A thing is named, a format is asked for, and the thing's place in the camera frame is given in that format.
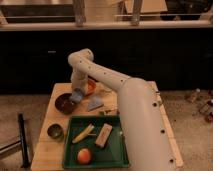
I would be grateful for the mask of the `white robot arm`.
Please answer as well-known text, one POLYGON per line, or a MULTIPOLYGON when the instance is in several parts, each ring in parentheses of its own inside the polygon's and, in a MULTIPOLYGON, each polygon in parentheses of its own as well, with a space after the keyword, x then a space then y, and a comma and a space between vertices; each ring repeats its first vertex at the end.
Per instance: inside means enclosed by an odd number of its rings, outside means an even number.
POLYGON ((68 56, 73 88, 85 91, 93 77, 117 93, 117 106, 131 171, 176 171, 175 156, 163 123, 157 95, 141 78, 131 77, 93 62, 90 49, 68 56))

